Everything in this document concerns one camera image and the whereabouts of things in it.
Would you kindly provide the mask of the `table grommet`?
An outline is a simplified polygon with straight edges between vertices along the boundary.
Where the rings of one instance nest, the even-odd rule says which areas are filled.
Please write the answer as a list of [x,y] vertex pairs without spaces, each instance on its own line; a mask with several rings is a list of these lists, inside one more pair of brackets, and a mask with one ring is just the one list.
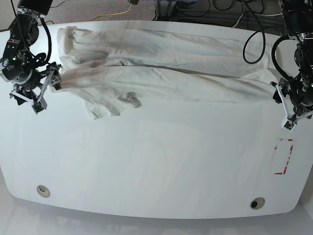
[[50,196],[50,191],[47,187],[43,185],[38,185],[37,186],[37,193],[44,198],[48,198]]
[[265,204],[265,199],[263,197],[255,198],[250,203],[250,208],[253,210],[259,210]]

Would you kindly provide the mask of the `right table grommet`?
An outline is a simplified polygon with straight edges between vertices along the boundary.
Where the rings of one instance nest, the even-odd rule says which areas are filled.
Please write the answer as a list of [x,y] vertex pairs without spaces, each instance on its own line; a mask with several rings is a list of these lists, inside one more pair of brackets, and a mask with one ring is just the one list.
[[259,210],[265,204],[265,199],[263,197],[255,198],[250,203],[250,208],[253,210]]

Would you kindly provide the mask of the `left table grommet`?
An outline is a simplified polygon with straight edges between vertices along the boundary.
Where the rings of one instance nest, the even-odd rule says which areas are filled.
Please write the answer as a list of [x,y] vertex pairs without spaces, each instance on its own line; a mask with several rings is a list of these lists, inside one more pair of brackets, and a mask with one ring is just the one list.
[[47,187],[43,185],[38,185],[37,186],[37,193],[44,198],[48,198],[50,196],[50,191]]

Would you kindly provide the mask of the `red tape rectangle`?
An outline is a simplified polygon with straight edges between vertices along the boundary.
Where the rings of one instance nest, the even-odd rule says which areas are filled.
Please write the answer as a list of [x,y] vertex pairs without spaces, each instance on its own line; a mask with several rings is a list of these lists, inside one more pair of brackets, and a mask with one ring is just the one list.
[[275,145],[271,171],[274,175],[286,174],[293,150],[293,139],[278,139]]

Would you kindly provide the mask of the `white t-shirt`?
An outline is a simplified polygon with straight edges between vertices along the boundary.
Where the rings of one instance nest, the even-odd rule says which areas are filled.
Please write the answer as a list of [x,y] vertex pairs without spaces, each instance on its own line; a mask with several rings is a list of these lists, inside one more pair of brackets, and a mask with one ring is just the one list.
[[117,116],[152,98],[188,102],[269,102],[276,74],[270,47],[255,65],[243,42],[139,29],[57,33],[61,90],[85,102],[93,119]]

